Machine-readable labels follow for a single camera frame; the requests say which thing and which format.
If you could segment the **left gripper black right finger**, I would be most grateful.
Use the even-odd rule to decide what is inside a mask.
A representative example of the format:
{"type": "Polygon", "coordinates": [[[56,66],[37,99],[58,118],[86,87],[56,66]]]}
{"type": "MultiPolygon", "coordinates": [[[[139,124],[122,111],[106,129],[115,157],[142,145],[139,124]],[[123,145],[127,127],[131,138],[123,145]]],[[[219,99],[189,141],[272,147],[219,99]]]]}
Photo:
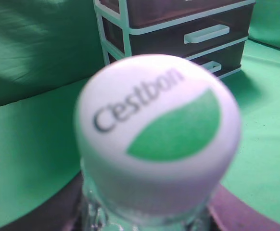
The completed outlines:
{"type": "Polygon", "coordinates": [[[218,185],[214,191],[209,212],[222,231],[271,230],[269,219],[247,206],[222,185],[218,185]]]}

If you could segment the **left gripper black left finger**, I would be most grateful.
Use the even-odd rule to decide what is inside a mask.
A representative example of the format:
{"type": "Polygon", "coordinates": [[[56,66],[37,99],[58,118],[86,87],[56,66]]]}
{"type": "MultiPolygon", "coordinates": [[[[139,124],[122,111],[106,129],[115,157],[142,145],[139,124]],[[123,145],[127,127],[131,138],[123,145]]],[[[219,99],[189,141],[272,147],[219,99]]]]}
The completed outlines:
{"type": "Polygon", "coordinates": [[[78,173],[56,195],[9,225],[9,231],[76,231],[82,176],[78,173]]]}

